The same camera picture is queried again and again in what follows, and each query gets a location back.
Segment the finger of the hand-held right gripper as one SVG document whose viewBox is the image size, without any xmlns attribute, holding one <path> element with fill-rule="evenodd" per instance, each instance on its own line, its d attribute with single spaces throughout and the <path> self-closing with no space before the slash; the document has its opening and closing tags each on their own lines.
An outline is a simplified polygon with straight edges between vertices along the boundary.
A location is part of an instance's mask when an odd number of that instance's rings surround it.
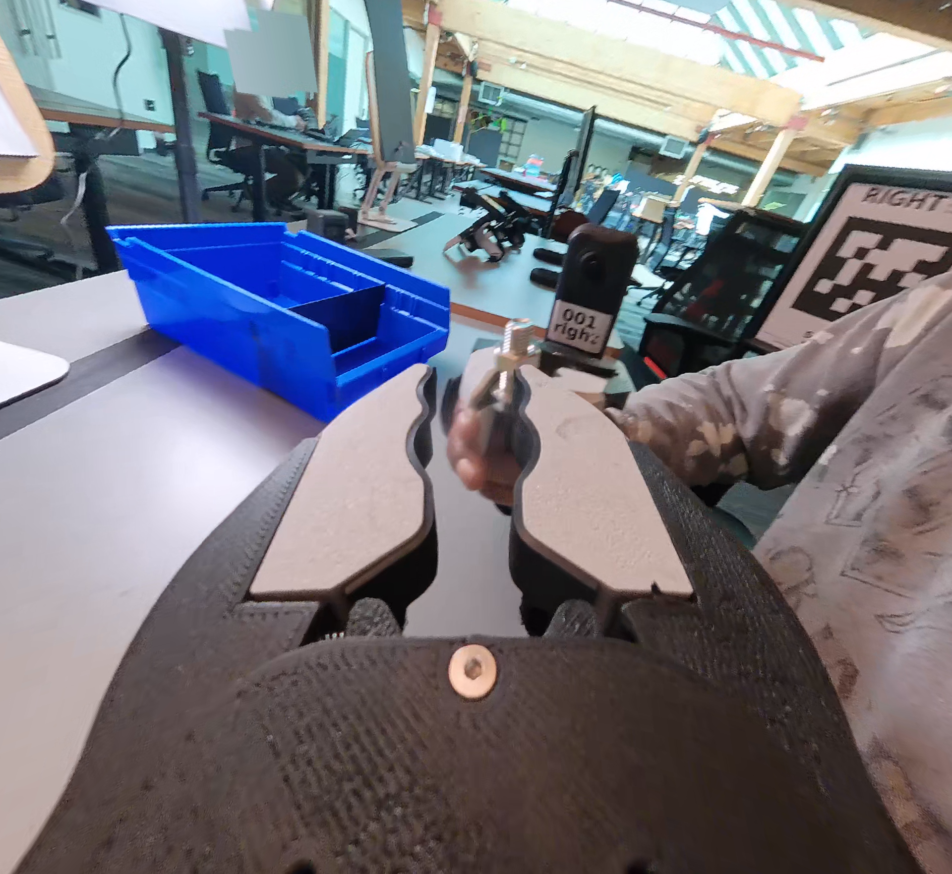
<svg viewBox="0 0 952 874">
<path fill-rule="evenodd" d="M 563 389 L 573 392 L 592 406 L 606 406 L 608 379 L 578 368 L 558 368 L 551 376 Z"/>
<path fill-rule="evenodd" d="M 495 362 L 469 361 L 460 377 L 455 412 L 480 411 L 495 401 Z"/>
</svg>

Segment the black framed marker board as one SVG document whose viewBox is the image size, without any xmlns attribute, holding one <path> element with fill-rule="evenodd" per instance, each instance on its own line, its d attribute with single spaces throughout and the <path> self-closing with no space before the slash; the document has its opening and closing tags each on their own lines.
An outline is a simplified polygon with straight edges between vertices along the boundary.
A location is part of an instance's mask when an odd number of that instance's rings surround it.
<svg viewBox="0 0 952 874">
<path fill-rule="evenodd" d="M 768 295 L 748 342 L 765 353 L 816 339 L 839 318 L 951 265 L 951 174 L 845 166 Z"/>
</svg>

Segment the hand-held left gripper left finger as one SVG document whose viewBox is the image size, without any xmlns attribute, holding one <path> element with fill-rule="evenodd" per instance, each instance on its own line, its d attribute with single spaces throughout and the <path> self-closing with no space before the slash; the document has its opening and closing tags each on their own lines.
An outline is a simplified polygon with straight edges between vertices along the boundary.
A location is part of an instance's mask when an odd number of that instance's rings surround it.
<svg viewBox="0 0 952 874">
<path fill-rule="evenodd" d="M 412 365 L 321 431 L 251 580 L 252 600 L 349 603 L 430 548 L 434 373 Z"/>
</svg>

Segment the black light stand pole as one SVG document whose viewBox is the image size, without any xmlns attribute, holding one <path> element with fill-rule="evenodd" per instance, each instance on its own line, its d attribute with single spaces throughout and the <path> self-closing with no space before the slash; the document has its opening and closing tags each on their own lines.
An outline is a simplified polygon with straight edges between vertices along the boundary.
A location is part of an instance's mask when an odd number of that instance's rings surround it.
<svg viewBox="0 0 952 874">
<path fill-rule="evenodd" d="M 185 38 L 166 28 L 159 28 L 158 33 L 168 65 L 175 133 L 173 153 L 182 221 L 197 224 L 203 217 L 184 64 Z"/>
</svg>

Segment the black mesh office chair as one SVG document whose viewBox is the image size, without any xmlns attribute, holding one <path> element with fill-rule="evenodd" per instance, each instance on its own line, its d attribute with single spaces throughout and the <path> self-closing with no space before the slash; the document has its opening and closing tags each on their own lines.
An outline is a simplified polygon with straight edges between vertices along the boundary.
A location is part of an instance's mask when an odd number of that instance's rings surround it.
<svg viewBox="0 0 952 874">
<path fill-rule="evenodd" d="M 745 357 L 807 231 L 767 211 L 730 214 L 646 318 L 638 356 L 648 382 Z"/>
</svg>

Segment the black bin divider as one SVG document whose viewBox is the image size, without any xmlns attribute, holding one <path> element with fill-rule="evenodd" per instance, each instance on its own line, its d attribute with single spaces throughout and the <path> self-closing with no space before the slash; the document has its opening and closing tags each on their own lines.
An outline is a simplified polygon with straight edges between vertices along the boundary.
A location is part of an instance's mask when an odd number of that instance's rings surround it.
<svg viewBox="0 0 952 874">
<path fill-rule="evenodd" d="M 386 286 L 374 285 L 304 302 L 290 311 L 326 329 L 330 352 L 339 354 L 376 338 L 385 296 Z"/>
</svg>

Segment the black board wooden stand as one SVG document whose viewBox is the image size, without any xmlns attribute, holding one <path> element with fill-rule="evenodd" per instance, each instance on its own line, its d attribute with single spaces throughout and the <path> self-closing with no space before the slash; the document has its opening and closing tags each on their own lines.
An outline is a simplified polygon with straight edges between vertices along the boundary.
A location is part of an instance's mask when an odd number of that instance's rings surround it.
<svg viewBox="0 0 952 874">
<path fill-rule="evenodd" d="M 400 180 L 418 168 L 411 111 L 411 77 L 401 0 L 363 0 L 372 48 L 365 57 L 371 178 L 358 223 L 386 233 L 413 227 L 388 214 Z"/>
</svg>

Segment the instruction sheet stand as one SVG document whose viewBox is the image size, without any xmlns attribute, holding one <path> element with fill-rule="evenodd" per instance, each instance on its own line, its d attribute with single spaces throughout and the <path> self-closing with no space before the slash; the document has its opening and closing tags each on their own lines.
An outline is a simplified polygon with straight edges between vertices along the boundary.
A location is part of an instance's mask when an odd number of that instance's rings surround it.
<svg viewBox="0 0 952 874">
<path fill-rule="evenodd" d="M 1 45 L 1 196 L 42 186 L 54 171 L 51 132 L 13 56 Z M 1 405 L 5 407 L 61 382 L 69 363 L 58 356 L 1 343 Z"/>
</svg>

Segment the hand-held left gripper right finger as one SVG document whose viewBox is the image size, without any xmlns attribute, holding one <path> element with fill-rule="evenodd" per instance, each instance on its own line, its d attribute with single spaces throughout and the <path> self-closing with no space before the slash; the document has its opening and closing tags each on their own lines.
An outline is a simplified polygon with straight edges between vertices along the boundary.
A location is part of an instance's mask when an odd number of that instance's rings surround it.
<svg viewBox="0 0 952 874">
<path fill-rule="evenodd" d="M 694 588 L 624 433 L 538 368 L 519 369 L 530 456 L 514 493 L 518 534 L 598 601 Z"/>
</svg>

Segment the person's right hand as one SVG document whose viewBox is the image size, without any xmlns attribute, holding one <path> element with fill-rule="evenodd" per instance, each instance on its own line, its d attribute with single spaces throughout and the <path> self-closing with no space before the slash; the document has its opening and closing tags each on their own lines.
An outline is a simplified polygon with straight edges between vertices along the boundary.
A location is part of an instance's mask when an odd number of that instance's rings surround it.
<svg viewBox="0 0 952 874">
<path fill-rule="evenodd" d="M 483 432 L 482 411 L 459 402 L 447 432 L 447 458 L 464 487 L 509 512 L 522 468 L 502 433 Z"/>
</svg>

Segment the silver steel bolt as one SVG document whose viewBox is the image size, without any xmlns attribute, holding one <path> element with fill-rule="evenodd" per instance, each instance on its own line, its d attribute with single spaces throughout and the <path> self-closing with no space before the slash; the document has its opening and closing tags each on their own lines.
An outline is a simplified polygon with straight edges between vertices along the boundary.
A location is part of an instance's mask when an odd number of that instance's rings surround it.
<svg viewBox="0 0 952 874">
<path fill-rule="evenodd" d="M 499 345 L 494 349 L 492 361 L 495 362 L 495 401 L 492 405 L 480 410 L 480 412 L 487 408 L 493 409 L 496 412 L 504 412 L 507 410 L 513 400 L 517 370 L 525 366 L 539 368 L 541 357 L 538 366 L 526 364 L 512 368 L 504 363 L 503 357 L 501 356 L 501 345 Z"/>
</svg>

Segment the spare black gripper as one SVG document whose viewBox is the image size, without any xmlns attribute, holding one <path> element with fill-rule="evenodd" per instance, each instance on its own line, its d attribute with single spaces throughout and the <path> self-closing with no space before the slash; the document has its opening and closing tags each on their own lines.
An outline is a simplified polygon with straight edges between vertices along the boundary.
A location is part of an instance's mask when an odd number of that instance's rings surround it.
<svg viewBox="0 0 952 874">
<path fill-rule="evenodd" d="M 480 195 L 480 202 L 487 215 L 483 231 L 492 238 L 495 245 L 501 250 L 522 249 L 526 234 L 534 226 L 534 212 L 506 190 L 494 195 L 483 193 Z"/>
<path fill-rule="evenodd" d="M 484 212 L 443 248 L 443 255 L 460 250 L 463 254 L 482 252 L 484 260 L 497 264 L 506 257 L 506 214 L 501 210 Z"/>
</svg>

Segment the wooden office desk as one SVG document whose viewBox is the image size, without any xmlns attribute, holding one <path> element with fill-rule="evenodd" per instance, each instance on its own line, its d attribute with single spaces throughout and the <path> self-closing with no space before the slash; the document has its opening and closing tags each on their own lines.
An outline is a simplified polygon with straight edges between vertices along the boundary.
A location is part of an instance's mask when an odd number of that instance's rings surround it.
<svg viewBox="0 0 952 874">
<path fill-rule="evenodd" d="M 367 170 L 371 152 L 365 147 L 348 147 L 329 143 L 296 130 L 275 129 L 254 123 L 248 123 L 214 112 L 198 112 L 198 117 L 211 125 L 228 128 L 238 137 L 255 143 L 258 168 L 251 177 L 251 210 L 255 222 L 268 221 L 273 211 L 268 205 L 264 176 L 266 173 L 263 146 L 271 142 L 286 147 L 292 152 L 303 154 L 307 178 L 304 179 L 305 193 L 321 209 L 330 209 L 336 205 L 338 168 L 351 166 Z"/>
</svg>

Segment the blue plastic bin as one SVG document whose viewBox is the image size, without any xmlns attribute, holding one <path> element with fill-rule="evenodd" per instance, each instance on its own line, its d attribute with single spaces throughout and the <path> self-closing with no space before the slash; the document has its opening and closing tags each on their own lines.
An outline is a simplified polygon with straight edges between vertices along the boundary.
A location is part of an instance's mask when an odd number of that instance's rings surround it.
<svg viewBox="0 0 952 874">
<path fill-rule="evenodd" d="M 149 327 L 317 420 L 442 352 L 448 288 L 278 222 L 107 229 Z M 332 354 L 327 330 L 290 311 L 385 285 L 375 339 Z"/>
</svg>

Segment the black computer monitor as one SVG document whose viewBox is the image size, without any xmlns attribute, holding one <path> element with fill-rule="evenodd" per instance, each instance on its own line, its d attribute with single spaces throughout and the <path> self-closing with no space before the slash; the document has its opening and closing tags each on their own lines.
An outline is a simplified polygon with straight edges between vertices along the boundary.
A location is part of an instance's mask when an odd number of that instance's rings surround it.
<svg viewBox="0 0 952 874">
<path fill-rule="evenodd" d="M 563 206 L 571 206 L 585 174 L 589 148 L 597 119 L 597 106 L 593 105 L 582 115 L 575 147 L 570 151 L 570 164 L 566 167 L 564 190 L 561 196 Z"/>
</svg>

